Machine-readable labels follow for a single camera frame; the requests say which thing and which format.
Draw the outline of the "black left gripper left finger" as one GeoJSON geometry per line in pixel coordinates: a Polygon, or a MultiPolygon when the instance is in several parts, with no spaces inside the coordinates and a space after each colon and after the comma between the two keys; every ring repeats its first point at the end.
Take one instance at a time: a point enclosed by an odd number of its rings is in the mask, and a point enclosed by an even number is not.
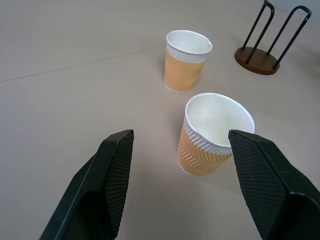
{"type": "Polygon", "coordinates": [[[74,175],[39,240],[115,240],[129,186],[134,131],[104,139],[74,175]]]}

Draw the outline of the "orange ribbed paper cup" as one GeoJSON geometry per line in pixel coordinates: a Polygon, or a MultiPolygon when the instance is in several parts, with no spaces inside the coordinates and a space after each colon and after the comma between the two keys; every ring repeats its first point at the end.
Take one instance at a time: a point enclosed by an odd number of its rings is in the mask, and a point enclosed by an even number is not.
{"type": "Polygon", "coordinates": [[[254,133],[250,113],[237,101],[222,94],[205,92],[186,104],[177,147],[177,162],[189,175],[211,175],[233,154],[229,131],[254,133]]]}
{"type": "Polygon", "coordinates": [[[173,92],[186,93],[197,82],[213,49],[211,41],[191,30],[173,30],[166,36],[164,84],[173,92]]]}

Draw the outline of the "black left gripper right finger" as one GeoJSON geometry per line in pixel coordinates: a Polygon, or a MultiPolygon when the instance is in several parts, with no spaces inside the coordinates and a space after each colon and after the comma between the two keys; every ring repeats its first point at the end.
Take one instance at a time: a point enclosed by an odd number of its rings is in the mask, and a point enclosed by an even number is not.
{"type": "Polygon", "coordinates": [[[320,240],[320,191],[270,140],[230,130],[240,189],[262,240],[320,240]]]}

